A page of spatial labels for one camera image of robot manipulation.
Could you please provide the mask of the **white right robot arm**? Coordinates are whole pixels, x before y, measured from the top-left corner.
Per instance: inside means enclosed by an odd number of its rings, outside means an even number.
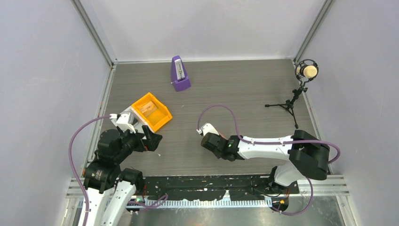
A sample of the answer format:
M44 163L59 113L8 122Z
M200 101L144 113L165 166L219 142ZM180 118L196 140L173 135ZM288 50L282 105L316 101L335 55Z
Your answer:
M329 147L303 130L292 136L280 138L251 138L230 136L223 138L218 132L202 133L201 146L218 159L235 161L252 158L285 160L286 163L272 168L268 187L281 193L293 182L309 178L325 180L328 173Z

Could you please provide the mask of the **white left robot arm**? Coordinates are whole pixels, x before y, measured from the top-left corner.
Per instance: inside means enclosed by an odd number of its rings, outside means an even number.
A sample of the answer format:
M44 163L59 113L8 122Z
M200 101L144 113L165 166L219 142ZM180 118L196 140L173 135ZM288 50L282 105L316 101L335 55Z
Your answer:
M163 136L143 126L143 132L121 128L101 133L94 160L86 167L80 187L84 195L80 226L115 226L133 195L144 190L143 173L121 169L133 152L154 152Z

